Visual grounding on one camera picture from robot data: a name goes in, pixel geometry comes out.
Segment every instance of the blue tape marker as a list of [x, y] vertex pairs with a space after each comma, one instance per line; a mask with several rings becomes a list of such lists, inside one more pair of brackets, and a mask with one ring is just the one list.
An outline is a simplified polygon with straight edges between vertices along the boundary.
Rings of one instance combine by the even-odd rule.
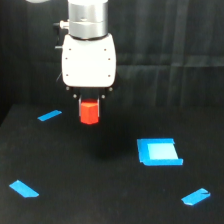
[[52, 111], [52, 112], [50, 112], [50, 113], [48, 113], [48, 114], [45, 114], [45, 115], [43, 115], [43, 116], [41, 116], [41, 117], [38, 117], [38, 119], [39, 119], [40, 121], [46, 121], [46, 120], [48, 120], [48, 119], [50, 119], [50, 118], [52, 118], [52, 117], [55, 117], [55, 116], [57, 116], [57, 115], [59, 115], [59, 114], [61, 114], [61, 113], [62, 113], [61, 111], [54, 110], [54, 111]]
[[183, 159], [178, 159], [173, 139], [138, 139], [139, 160], [147, 166], [181, 166]]
[[184, 202], [184, 204], [192, 206], [210, 197], [210, 195], [211, 194], [207, 190], [201, 188], [198, 191], [195, 191], [194, 193], [182, 198], [181, 200]]
[[9, 185], [14, 191], [22, 195], [24, 198], [29, 198], [29, 197], [37, 197], [39, 194], [26, 186], [24, 183], [21, 181], [17, 180], [11, 185]]
[[150, 159], [178, 159], [173, 144], [148, 144]]
[[183, 159], [161, 159], [161, 160], [146, 160], [144, 165], [146, 166], [182, 166]]

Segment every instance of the blue paper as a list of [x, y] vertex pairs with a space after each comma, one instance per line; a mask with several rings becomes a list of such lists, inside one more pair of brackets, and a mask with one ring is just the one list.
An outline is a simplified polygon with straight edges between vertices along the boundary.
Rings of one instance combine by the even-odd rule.
[[192, 206], [210, 197], [210, 195], [211, 194], [207, 190], [201, 188], [198, 191], [195, 191], [194, 193], [182, 198], [181, 200], [184, 202], [184, 204]]
[[50, 113], [48, 113], [48, 114], [45, 114], [45, 115], [43, 115], [43, 116], [41, 116], [41, 117], [38, 117], [38, 119], [39, 119], [40, 121], [46, 121], [46, 120], [48, 120], [48, 119], [50, 119], [50, 118], [52, 118], [52, 117], [55, 117], [55, 116], [57, 116], [57, 115], [59, 115], [59, 114], [61, 114], [61, 113], [62, 113], [61, 111], [54, 110], [54, 111], [52, 111], [52, 112], [50, 112]]
[[147, 166], [181, 166], [173, 139], [138, 139], [139, 160]]
[[24, 198], [29, 198], [29, 197], [37, 197], [39, 194], [26, 186], [24, 183], [21, 181], [17, 180], [11, 185], [9, 185], [14, 191], [22, 195]]
[[173, 144], [148, 144], [150, 159], [178, 159]]
[[143, 162], [146, 166], [182, 166], [183, 159], [161, 159], [161, 160], [146, 160]]

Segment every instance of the red object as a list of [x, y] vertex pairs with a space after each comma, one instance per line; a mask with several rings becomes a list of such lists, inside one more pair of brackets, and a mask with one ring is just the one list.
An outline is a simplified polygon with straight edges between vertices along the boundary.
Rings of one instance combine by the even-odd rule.
[[81, 122], [96, 124], [99, 122], [99, 107], [97, 100], [83, 100], [81, 102]]

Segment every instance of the blue square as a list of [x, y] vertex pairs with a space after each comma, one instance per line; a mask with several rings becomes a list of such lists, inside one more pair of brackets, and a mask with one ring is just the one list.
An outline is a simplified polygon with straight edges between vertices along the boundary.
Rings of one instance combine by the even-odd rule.
[[147, 166], [180, 166], [173, 139], [138, 139], [139, 160]]

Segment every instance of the blue tape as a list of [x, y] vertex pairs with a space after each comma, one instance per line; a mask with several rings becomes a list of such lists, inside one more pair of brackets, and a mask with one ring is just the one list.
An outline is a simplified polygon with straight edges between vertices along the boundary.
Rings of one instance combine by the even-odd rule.
[[146, 166], [183, 165], [183, 159], [178, 159], [176, 150], [173, 145], [174, 143], [173, 139], [159, 139], [159, 140], [160, 142], [162, 142], [161, 144], [158, 143], [159, 142], [158, 139], [137, 140], [139, 161]]
[[183, 159], [152, 159], [143, 161], [146, 166], [182, 166], [183, 162]]
[[48, 113], [48, 114], [45, 114], [45, 115], [43, 115], [43, 116], [41, 116], [41, 117], [38, 117], [38, 119], [39, 119], [40, 121], [46, 121], [46, 120], [48, 120], [48, 119], [50, 119], [50, 118], [52, 118], [52, 117], [55, 117], [55, 116], [57, 116], [57, 115], [59, 115], [59, 114], [61, 114], [61, 113], [62, 113], [61, 111], [54, 110], [54, 111], [52, 111], [52, 112], [50, 112], [50, 113]]
[[184, 202], [186, 205], [195, 205], [198, 202], [210, 197], [210, 193], [205, 190], [204, 188], [201, 188], [194, 193], [182, 198], [181, 200]]
[[29, 198], [29, 197], [37, 197], [39, 194], [26, 186], [24, 183], [21, 181], [17, 180], [11, 185], [9, 185], [14, 191], [22, 195], [24, 198]]
[[173, 144], [148, 144], [150, 159], [178, 159]]

